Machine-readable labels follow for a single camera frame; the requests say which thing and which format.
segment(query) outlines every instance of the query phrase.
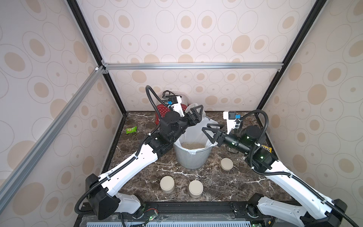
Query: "beige cylindrical box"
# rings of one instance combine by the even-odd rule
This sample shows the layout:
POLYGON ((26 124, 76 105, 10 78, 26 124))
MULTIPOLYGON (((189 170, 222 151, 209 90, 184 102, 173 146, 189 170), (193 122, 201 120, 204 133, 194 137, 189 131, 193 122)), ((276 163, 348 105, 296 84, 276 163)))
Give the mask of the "beige cylindrical box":
POLYGON ((199 198, 203 193, 203 184, 194 180, 189 184, 189 195, 195 199, 199 198))
POLYGON ((165 176, 160 181, 161 190, 166 193, 172 193, 175 188, 174 179, 171 176, 165 176))
POLYGON ((230 171, 233 168, 233 162, 229 158, 224 158, 221 161, 221 167, 222 169, 226 171, 230 171))

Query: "red basket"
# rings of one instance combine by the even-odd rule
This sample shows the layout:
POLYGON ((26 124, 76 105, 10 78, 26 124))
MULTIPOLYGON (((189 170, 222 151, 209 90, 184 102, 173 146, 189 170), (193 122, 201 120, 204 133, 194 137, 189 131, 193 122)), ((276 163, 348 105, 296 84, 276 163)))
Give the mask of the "red basket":
MULTIPOLYGON (((184 104, 181 104, 181 108, 185 112, 185 110, 187 109, 187 106, 184 104)), ((164 117, 165 114, 170 111, 170 109, 168 107, 164 106, 163 104, 157 105, 157 109, 159 110, 161 117, 164 117)), ((159 117, 156 112, 155 112, 155 116, 156 116, 155 124, 159 124, 159 117)))

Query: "wall panel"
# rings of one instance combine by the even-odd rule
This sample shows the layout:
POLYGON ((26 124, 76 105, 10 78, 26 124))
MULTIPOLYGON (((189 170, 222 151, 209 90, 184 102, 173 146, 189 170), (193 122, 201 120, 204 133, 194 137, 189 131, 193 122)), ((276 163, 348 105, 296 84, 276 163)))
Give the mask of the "wall panel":
POLYGON ((282 61, 315 0, 79 0, 103 58, 282 61))
POLYGON ((62 0, 0 2, 0 185, 95 66, 62 0))
POLYGON ((264 107, 279 158, 315 189, 346 202, 346 213, 360 226, 362 6, 333 0, 325 7, 264 107))
POLYGON ((85 179, 100 174, 120 121, 100 76, 0 215, 0 227, 72 227, 85 179))
POLYGON ((187 103, 205 110, 254 110, 266 92, 276 69, 221 70, 111 70, 126 110, 153 110, 145 86, 161 96, 164 90, 181 94, 187 103))

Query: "black cable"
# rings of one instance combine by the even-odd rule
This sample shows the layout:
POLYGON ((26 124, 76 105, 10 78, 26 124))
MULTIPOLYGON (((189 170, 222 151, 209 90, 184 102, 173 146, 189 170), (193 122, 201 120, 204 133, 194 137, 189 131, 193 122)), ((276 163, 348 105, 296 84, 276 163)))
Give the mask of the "black cable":
POLYGON ((123 217, 122 217, 122 213, 120 213, 120 216, 121 216, 122 227, 126 227, 125 222, 124 222, 123 217))
MULTIPOLYGON (((159 128, 160 123, 151 131, 150 134, 153 134, 154 132, 156 132, 156 130, 159 128)), ((140 151, 141 151, 141 147, 142 145, 145 143, 145 140, 149 137, 149 135, 147 135, 142 142, 139 144, 137 150, 136 150, 136 156, 139 155, 140 151)), ((111 178, 112 176, 114 176, 116 173, 120 172, 121 170, 123 170, 126 166, 128 166, 130 163, 132 163, 136 158, 132 157, 128 162, 126 162, 125 164, 123 164, 122 166, 120 166, 119 168, 117 168, 115 171, 113 171, 112 173, 109 174, 109 177, 111 178)), ((103 184, 104 182, 106 182, 108 178, 105 177, 103 178, 101 181, 98 181, 96 184, 94 184, 92 187, 90 187, 89 190, 87 190, 77 201, 76 205, 74 206, 74 211, 77 214, 87 214, 87 213, 91 213, 93 212, 93 210, 86 210, 86 211, 81 211, 79 209, 79 206, 81 205, 82 201, 92 192, 94 191, 97 187, 99 187, 101 184, 103 184)))
POLYGON ((350 217, 348 217, 344 212, 342 212, 341 210, 339 210, 338 208, 336 208, 333 204, 331 204, 329 201, 326 201, 326 199, 320 195, 320 193, 318 193, 315 189, 313 189, 310 185, 308 185, 305 181, 303 181, 302 179, 300 179, 299 177, 297 177, 296 175, 292 175, 290 173, 287 172, 283 172, 283 171, 277 171, 277 172, 270 172, 270 173, 260 173, 257 170, 254 169, 253 166, 253 155, 255 154, 257 145, 259 144, 262 137, 264 136, 264 134, 266 133, 267 130, 267 126, 269 124, 269 119, 268 116, 266 114, 266 112, 264 112, 263 110, 253 110, 249 113, 247 113, 246 115, 244 115, 241 120, 243 121, 246 117, 248 117, 251 114, 254 113, 261 113, 264 116, 265 119, 265 125, 262 129, 262 132, 259 136, 259 138, 257 139, 257 141, 253 144, 251 151, 248 153, 249 156, 249 165, 252 167, 253 171, 263 175, 263 176, 274 176, 274 175, 286 175, 289 177, 292 177, 294 180, 298 181, 300 184, 302 184, 304 187, 306 187, 310 192, 312 192, 318 199, 320 199, 321 201, 324 201, 324 204, 326 204, 328 207, 330 207, 332 210, 336 211, 337 213, 339 213, 339 215, 341 215, 343 218, 345 218, 353 227, 359 227, 350 217))
POLYGON ((165 93, 167 93, 167 92, 169 92, 169 95, 170 95, 170 94, 175 95, 173 92, 171 92, 171 91, 169 91, 169 90, 165 90, 165 91, 163 92, 163 96, 165 96, 165 93))
POLYGON ((239 120, 239 122, 240 122, 240 126, 239 126, 239 128, 237 130, 237 135, 239 135, 242 132, 242 127, 243 127, 243 121, 239 120))
POLYGON ((147 98, 149 99, 149 102, 151 103, 152 107, 154 108, 154 110, 155 110, 155 112, 156 112, 156 114, 158 115, 159 120, 160 120, 160 119, 161 119, 161 114, 160 114, 160 112, 159 112, 158 108, 156 107, 156 105, 155 105, 155 103, 154 103, 153 99, 151 98, 151 95, 150 95, 149 90, 150 90, 153 94, 155 94, 154 90, 153 90, 153 89, 152 89, 149 85, 147 85, 147 86, 145 87, 145 91, 146 91, 147 98))
POLYGON ((143 226, 146 226, 146 224, 149 223, 149 222, 150 222, 150 220, 148 219, 148 220, 146 220, 146 222, 144 222, 142 224, 136 224, 136 225, 132 225, 130 227, 143 227, 143 226))
MULTIPOLYGON (((116 173, 120 172, 122 169, 124 169, 126 166, 128 166, 130 163, 132 163, 136 158, 132 157, 130 160, 128 160, 125 164, 123 164, 122 166, 120 166, 119 168, 117 168, 115 171, 113 171, 112 173, 109 174, 109 177, 114 176, 116 173)), ((94 184, 93 186, 90 187, 89 190, 87 190, 77 201, 76 205, 74 206, 74 211, 77 214, 87 214, 87 213, 91 213, 93 212, 93 210, 86 210, 86 211, 81 211, 79 209, 79 206, 81 205, 82 201, 91 193, 93 192, 97 187, 99 187, 101 184, 103 184, 104 182, 106 182, 107 177, 103 178, 101 181, 98 181, 96 184, 94 184)))
POLYGON ((152 94, 155 96, 155 98, 161 103, 161 104, 163 104, 164 106, 166 106, 166 107, 168 107, 168 105, 165 103, 165 102, 163 102, 160 98, 159 98, 159 96, 155 93, 155 91, 149 86, 149 85, 147 85, 146 87, 145 87, 145 89, 148 87, 148 90, 150 90, 151 92, 152 92, 152 94))

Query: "brown marble surface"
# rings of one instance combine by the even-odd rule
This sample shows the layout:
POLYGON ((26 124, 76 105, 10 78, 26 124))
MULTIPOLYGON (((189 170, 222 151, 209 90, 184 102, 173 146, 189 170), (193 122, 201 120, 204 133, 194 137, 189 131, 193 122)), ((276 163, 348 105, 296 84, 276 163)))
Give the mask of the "brown marble surface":
MULTIPOLYGON (((207 116, 225 124, 222 112, 207 112, 207 116)), ((244 127, 248 125, 258 125, 254 116, 244 122, 244 127)), ((140 140, 154 127, 155 113, 129 113, 109 169, 134 153, 140 140), (126 128, 134 126, 137 126, 137 132, 126 135, 126 128)), ((243 154, 232 154, 226 149, 224 145, 215 146, 206 163, 197 170, 182 167, 173 149, 131 178, 119 192, 139 195, 147 202, 247 201, 256 192, 275 200, 292 200, 291 196, 274 182, 254 173, 245 163, 243 154), (233 161, 232 170, 222 170, 220 162, 223 158, 233 161), (176 188, 171 194, 165 194, 160 189, 160 180, 164 176, 174 178, 176 188), (192 180, 199 180, 204 186, 203 194, 198 199, 188 194, 188 186, 192 180)))

